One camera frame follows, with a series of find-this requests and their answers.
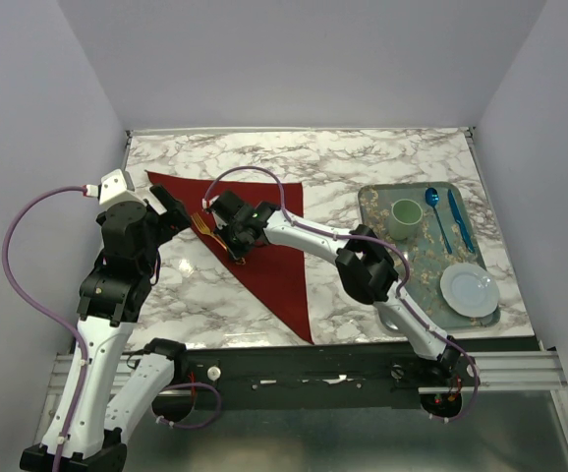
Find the gold fork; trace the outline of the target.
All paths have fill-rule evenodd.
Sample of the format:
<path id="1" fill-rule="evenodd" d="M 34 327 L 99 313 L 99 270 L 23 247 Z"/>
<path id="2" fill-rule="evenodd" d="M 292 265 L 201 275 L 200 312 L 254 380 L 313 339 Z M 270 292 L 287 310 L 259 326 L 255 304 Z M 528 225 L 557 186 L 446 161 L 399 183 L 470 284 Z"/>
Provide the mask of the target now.
<path id="1" fill-rule="evenodd" d="M 203 218 L 198 212 L 195 212 L 191 215 L 191 220 L 197 231 L 215 241 L 222 249 L 224 249 L 230 259 L 238 266 L 243 266 L 246 263 L 244 258 L 235 258 L 232 253 L 230 252 L 226 243 L 214 233 L 214 231 L 205 223 Z"/>

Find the dark red cloth napkin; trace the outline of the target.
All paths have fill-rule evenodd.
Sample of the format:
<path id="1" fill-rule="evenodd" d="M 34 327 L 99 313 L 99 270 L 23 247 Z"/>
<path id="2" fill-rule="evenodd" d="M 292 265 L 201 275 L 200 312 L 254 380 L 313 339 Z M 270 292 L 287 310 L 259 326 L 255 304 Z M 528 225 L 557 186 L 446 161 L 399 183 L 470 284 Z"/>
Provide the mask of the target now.
<path id="1" fill-rule="evenodd" d="M 176 200 L 181 201 L 189 215 L 201 214 L 208 227 L 213 228 L 213 217 L 205 214 L 201 198 L 212 180 L 180 178 L 145 171 L 150 184 L 160 184 Z M 286 208 L 298 216 L 304 216 L 304 193 L 301 183 L 283 184 Z M 280 203 L 275 183 L 219 182 L 209 199 L 230 190 L 245 202 L 256 206 L 260 202 Z M 246 263 L 239 265 L 229 258 L 213 238 L 197 231 L 197 237 L 212 254 L 230 269 L 237 280 L 255 295 L 265 307 L 301 339 L 314 344 L 311 334 L 305 256 L 302 252 L 282 247 L 258 247 L 245 256 Z"/>

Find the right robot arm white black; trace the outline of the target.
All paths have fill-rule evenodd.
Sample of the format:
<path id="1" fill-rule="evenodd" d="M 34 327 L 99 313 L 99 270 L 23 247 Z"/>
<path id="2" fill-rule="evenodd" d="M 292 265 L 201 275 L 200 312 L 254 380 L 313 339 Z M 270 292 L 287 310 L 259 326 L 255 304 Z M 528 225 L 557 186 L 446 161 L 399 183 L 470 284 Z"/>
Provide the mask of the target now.
<path id="1" fill-rule="evenodd" d="M 408 294 L 406 278 L 398 274 L 391 257 L 394 251 L 370 228 L 362 224 L 354 230 L 325 226 L 269 202 L 253 207 L 231 191 L 204 200 L 202 205 L 214 217 L 215 233 L 231 256 L 242 258 L 263 243 L 292 248 L 334 265 L 352 299 L 375 307 L 385 325 L 395 325 L 406 336 L 423 359 L 422 373 L 429 383 L 446 384 L 457 374 L 458 359 L 464 357 L 475 385 L 480 384 L 474 359 Z"/>

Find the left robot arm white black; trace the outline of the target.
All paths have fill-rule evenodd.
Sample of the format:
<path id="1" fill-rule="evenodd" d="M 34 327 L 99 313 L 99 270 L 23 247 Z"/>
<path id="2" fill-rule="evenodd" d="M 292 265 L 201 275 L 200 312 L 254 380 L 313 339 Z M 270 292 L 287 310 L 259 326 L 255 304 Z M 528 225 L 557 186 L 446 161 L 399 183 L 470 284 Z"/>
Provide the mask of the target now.
<path id="1" fill-rule="evenodd" d="M 184 205 L 162 185 L 149 191 L 163 212 L 122 187 L 96 219 L 103 247 L 79 289 L 77 349 L 52 423 L 41 442 L 22 454 L 24 471 L 122 470 L 129 439 L 155 397 L 186 380 L 185 345 L 154 338 L 136 371 L 118 393 L 112 391 L 159 274 L 159 249 L 191 225 Z"/>

